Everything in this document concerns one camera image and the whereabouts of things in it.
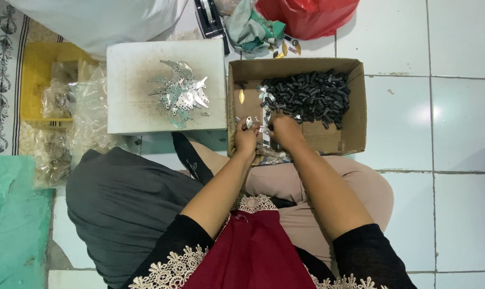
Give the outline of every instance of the crumpled fabric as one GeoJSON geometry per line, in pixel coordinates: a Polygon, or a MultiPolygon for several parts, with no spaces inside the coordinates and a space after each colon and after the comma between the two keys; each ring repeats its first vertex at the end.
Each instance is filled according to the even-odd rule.
{"type": "Polygon", "coordinates": [[[284,39],[285,24],[268,21],[251,8],[250,0],[241,0],[225,22],[230,42],[237,52],[258,54],[284,39]]]}

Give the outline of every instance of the teal cloth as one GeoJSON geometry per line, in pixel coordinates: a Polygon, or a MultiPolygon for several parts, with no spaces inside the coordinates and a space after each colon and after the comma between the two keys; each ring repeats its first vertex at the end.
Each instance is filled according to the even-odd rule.
{"type": "Polygon", "coordinates": [[[226,20],[226,32],[235,51],[258,54],[284,38],[285,24],[268,21],[251,8],[250,0],[241,0],[226,20]]]}
{"type": "Polygon", "coordinates": [[[44,289],[53,190],[33,190],[31,156],[0,156],[0,289],[44,289]]]}

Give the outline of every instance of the red plastic bag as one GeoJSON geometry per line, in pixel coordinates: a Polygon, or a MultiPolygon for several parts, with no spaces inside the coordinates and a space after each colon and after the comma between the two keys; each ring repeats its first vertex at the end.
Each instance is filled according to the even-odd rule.
{"type": "Polygon", "coordinates": [[[331,36],[348,23],[359,0],[259,0],[256,9],[267,20],[286,24],[285,33],[301,40],[331,36]]]}

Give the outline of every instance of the gray cloth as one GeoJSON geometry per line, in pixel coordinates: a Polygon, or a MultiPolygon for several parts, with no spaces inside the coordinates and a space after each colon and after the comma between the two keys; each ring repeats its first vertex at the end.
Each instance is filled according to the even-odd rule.
{"type": "Polygon", "coordinates": [[[120,148],[89,150],[67,181],[66,203],[98,273],[119,288],[202,187],[120,148]]]}

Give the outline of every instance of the forearm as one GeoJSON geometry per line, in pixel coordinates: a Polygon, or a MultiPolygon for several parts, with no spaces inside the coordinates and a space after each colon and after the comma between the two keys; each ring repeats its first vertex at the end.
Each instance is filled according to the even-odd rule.
{"type": "Polygon", "coordinates": [[[332,240],[373,220],[344,179],[303,143],[290,151],[319,219],[332,240]]]}
{"type": "Polygon", "coordinates": [[[252,160],[236,153],[180,214],[195,220],[214,238],[239,195],[252,160]]]}

